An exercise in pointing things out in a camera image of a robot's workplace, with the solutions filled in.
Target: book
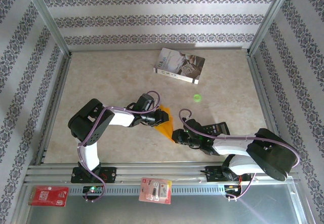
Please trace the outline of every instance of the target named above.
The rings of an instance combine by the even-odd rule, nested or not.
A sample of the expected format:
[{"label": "book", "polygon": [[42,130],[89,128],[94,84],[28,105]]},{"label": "book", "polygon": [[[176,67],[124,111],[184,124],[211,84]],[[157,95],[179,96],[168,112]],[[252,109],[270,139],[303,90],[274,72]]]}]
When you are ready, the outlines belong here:
[{"label": "book", "polygon": [[153,72],[198,84],[205,59],[162,48]]}]

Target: beige floor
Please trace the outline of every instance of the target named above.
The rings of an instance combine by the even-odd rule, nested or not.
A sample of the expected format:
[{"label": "beige floor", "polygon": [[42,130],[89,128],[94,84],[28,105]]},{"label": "beige floor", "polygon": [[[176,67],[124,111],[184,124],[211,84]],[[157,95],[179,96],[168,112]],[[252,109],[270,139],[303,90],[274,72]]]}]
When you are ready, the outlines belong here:
[{"label": "beige floor", "polygon": [[[73,53],[45,163],[76,163],[76,143],[67,123],[90,99],[105,105],[127,106],[142,93],[156,90],[171,109],[174,129],[182,128],[178,111],[193,112],[202,125],[225,121],[232,135],[255,133],[265,127],[244,51],[188,50],[206,58],[199,84],[152,71],[159,51]],[[201,102],[194,102],[199,93]],[[101,162],[222,161],[175,144],[154,128],[108,126],[98,142]]]}]

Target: red package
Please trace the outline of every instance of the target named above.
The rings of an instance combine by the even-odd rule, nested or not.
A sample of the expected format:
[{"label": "red package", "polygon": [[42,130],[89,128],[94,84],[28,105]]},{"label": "red package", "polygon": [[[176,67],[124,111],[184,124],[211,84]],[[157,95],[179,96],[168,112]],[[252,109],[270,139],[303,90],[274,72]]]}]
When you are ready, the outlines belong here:
[{"label": "red package", "polygon": [[171,204],[172,182],[164,179],[142,178],[139,201]]},{"label": "red package", "polygon": [[69,193],[68,187],[36,186],[29,198],[29,205],[34,206],[65,206]]}]

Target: red card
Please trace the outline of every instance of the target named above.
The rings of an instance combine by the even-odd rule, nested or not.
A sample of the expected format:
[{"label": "red card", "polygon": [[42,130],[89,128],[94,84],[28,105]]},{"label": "red card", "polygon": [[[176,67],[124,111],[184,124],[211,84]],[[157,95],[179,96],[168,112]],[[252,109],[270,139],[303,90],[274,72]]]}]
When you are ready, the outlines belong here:
[{"label": "red card", "polygon": [[68,187],[36,186],[33,188],[29,205],[35,206],[65,206],[69,193]]}]

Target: patterned wallpaper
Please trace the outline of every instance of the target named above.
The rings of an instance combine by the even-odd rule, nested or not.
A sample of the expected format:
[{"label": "patterned wallpaper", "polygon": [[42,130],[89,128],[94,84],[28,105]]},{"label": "patterned wallpaper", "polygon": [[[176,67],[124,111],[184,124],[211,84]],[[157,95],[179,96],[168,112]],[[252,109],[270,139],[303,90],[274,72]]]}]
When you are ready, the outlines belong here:
[{"label": "patterned wallpaper", "polygon": [[10,223],[63,58],[31,0],[0,0],[0,223]]},{"label": "patterned wallpaper", "polygon": [[300,153],[299,173],[316,223],[324,222],[322,11],[323,0],[285,0],[255,54],[280,135]]},{"label": "patterned wallpaper", "polygon": [[273,0],[44,0],[72,51],[248,48]]}]

